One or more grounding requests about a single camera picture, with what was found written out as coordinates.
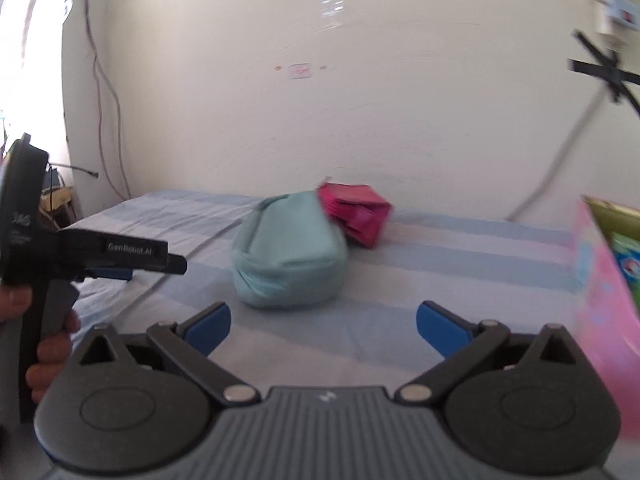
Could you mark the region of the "person's left hand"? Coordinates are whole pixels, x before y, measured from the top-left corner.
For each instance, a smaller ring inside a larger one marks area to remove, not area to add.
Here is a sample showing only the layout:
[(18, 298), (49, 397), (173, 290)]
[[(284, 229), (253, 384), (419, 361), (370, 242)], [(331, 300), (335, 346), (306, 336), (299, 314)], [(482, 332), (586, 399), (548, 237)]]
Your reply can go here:
[[(32, 290), (28, 286), (1, 285), (1, 321), (20, 318), (32, 303)], [(72, 336), (81, 328), (74, 310), (67, 313), (64, 328), (44, 337), (37, 347), (37, 362), (26, 370), (26, 385), (35, 404), (39, 404), (52, 382), (61, 373), (73, 352)]]

